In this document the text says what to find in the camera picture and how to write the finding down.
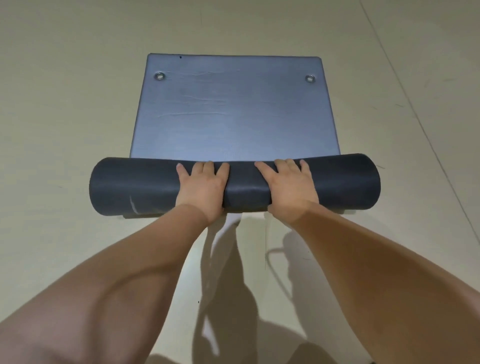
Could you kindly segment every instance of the yoga mat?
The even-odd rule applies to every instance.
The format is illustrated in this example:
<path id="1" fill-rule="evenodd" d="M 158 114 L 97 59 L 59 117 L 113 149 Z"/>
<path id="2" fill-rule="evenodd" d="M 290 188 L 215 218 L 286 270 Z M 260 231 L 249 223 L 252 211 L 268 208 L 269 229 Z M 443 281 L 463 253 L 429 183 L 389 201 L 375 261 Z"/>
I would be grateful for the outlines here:
<path id="1" fill-rule="evenodd" d="M 378 200 L 380 176 L 364 154 L 305 158 L 320 203 L 330 209 L 365 210 Z M 170 159 L 105 158 L 93 169 L 90 200 L 105 216 L 150 215 L 171 210 L 180 190 L 176 165 L 190 173 L 195 162 Z M 253 162 L 230 163 L 223 206 L 226 212 L 266 211 L 270 190 Z M 272 168 L 272 161 L 266 162 Z M 215 162 L 217 170 L 221 162 Z"/>

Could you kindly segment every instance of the hand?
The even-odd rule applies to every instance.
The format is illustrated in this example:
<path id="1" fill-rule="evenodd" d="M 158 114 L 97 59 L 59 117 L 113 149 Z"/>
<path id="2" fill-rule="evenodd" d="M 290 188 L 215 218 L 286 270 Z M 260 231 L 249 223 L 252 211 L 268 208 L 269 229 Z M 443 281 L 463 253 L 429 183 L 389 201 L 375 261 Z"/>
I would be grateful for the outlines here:
<path id="1" fill-rule="evenodd" d="M 272 194 L 268 211 L 283 223 L 291 224 L 311 203 L 319 203 L 318 195 L 307 162 L 300 161 L 301 170 L 292 159 L 276 159 L 275 165 L 278 173 L 263 162 L 255 162 Z"/>
<path id="2" fill-rule="evenodd" d="M 190 176 L 182 164 L 177 164 L 180 192 L 175 206 L 195 206 L 205 214 L 208 224 L 212 224 L 223 211 L 223 193 L 229 171 L 230 165 L 223 163 L 215 175 L 213 162 L 197 162 Z"/>

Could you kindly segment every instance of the floor seam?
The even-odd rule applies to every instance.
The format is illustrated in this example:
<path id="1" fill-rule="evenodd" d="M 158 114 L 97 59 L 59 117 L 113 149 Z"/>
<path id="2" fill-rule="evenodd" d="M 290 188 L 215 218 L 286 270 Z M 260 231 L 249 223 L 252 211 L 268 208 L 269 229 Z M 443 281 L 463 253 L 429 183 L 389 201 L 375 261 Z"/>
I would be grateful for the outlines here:
<path id="1" fill-rule="evenodd" d="M 452 181 L 451 181 L 450 178 L 448 177 L 448 174 L 447 174 L 447 172 L 446 172 L 443 164 L 441 163 L 440 158 L 439 158 L 438 155 L 437 155 L 437 152 L 436 152 L 435 149 L 433 148 L 433 144 L 432 144 L 430 138 L 428 137 L 427 132 L 425 131 L 425 128 L 423 127 L 423 125 L 422 125 L 422 123 L 421 123 L 421 121 L 420 121 L 420 118 L 419 118 L 419 116 L 418 116 L 415 108 L 413 107 L 413 104 L 412 104 L 410 98 L 408 97 L 408 94 L 407 94 L 407 92 L 406 92 L 406 90 L 405 90 L 405 88 L 404 88 L 404 86 L 403 86 L 403 84 L 402 84 L 402 82 L 401 82 L 401 80 L 400 80 L 400 77 L 398 76 L 398 74 L 396 73 L 395 68 L 393 67 L 392 61 L 391 61 L 390 58 L 388 57 L 388 54 L 387 54 L 387 52 L 386 52 L 386 50 L 385 50 L 385 48 L 384 48 L 384 45 L 382 44 L 382 41 L 380 40 L 380 37 L 379 37 L 379 35 L 378 35 L 378 33 L 377 33 L 377 30 L 376 30 L 375 27 L 373 26 L 373 23 L 372 23 L 372 21 L 370 20 L 370 17 L 368 16 L 368 13 L 367 13 L 367 11 L 365 10 L 365 7 L 363 6 L 362 0 L 359 0 L 359 3 L 360 3 L 360 6 L 361 6 L 361 8 L 362 8 L 362 10 L 363 10 L 363 13 L 365 14 L 365 17 L 367 18 L 368 23 L 370 24 L 370 27 L 372 28 L 373 33 L 375 34 L 375 38 L 377 39 L 377 42 L 378 42 L 378 44 L 380 45 L 380 48 L 382 49 L 382 52 L 383 52 L 384 55 L 385 55 L 385 58 L 387 59 L 388 64 L 390 65 L 390 68 L 392 69 L 392 71 L 393 71 L 393 73 L 394 73 L 394 75 L 395 75 L 395 78 L 396 78 L 396 80 L 398 81 L 398 84 L 400 85 L 400 88 L 402 89 L 402 92 L 403 92 L 403 94 L 405 95 L 405 98 L 407 99 L 407 102 L 408 102 L 408 104 L 410 105 L 411 110 L 413 111 L 413 115 L 415 116 L 415 118 L 417 119 L 418 124 L 420 125 L 420 128 L 421 128 L 421 130 L 422 130 L 422 132 L 423 132 L 423 135 L 424 135 L 425 138 L 427 139 L 428 144 L 430 145 L 430 148 L 431 148 L 433 154 L 435 155 L 435 158 L 437 159 L 437 162 L 438 162 L 438 164 L 440 165 L 440 168 L 442 169 L 442 172 L 444 173 L 445 178 L 447 178 L 448 184 L 450 185 L 450 188 L 452 189 L 452 191 L 453 191 L 453 193 L 454 193 L 454 195 L 455 195 L 455 198 L 456 198 L 458 204 L 460 205 L 460 208 L 462 209 L 462 212 L 463 212 L 465 218 L 466 218 L 467 221 L 468 221 L 468 224 L 470 225 L 470 227 L 471 227 L 471 229 L 472 229 L 472 231 L 473 231 L 473 235 L 475 236 L 475 239 L 477 240 L 477 243 L 480 245 L 480 238 L 479 238 L 477 232 L 475 231 L 475 228 L 473 227 L 473 224 L 472 224 L 470 218 L 468 217 L 468 214 L 467 214 L 467 212 L 465 211 L 465 208 L 463 207 L 463 204 L 462 204 L 462 202 L 460 201 L 460 198 L 458 197 L 458 195 L 457 195 L 457 193 L 456 193 L 456 191 L 455 191 L 455 188 L 453 187 Z"/>

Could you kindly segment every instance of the left hand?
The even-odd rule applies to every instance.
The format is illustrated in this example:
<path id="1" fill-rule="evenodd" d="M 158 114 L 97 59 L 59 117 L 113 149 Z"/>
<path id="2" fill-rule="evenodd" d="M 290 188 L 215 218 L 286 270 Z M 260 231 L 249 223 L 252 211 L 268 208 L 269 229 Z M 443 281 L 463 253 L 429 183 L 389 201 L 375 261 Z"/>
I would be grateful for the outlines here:
<path id="1" fill-rule="evenodd" d="M 180 192 L 175 206 L 191 205 L 202 211 L 208 224 L 222 214 L 223 193 L 227 185 L 230 165 L 223 163 L 215 175 L 213 162 L 197 162 L 189 175 L 182 164 L 177 165 Z"/>

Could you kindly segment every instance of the floor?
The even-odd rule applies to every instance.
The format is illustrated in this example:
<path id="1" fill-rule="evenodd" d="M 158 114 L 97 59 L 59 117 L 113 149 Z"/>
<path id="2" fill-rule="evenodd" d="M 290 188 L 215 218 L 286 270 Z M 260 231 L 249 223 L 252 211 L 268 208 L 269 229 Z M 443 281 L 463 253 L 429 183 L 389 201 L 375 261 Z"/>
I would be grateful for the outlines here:
<path id="1" fill-rule="evenodd" d="M 102 217 L 88 199 L 93 166 L 128 156 L 150 52 L 320 56 L 342 153 L 367 154 L 382 178 L 378 204 L 346 217 L 480 289 L 480 3 L 1 8 L 0 319 L 150 222 Z M 148 363 L 249 363 L 252 352 L 262 364 L 370 359 L 304 242 L 269 215 L 229 215 L 195 243 Z"/>

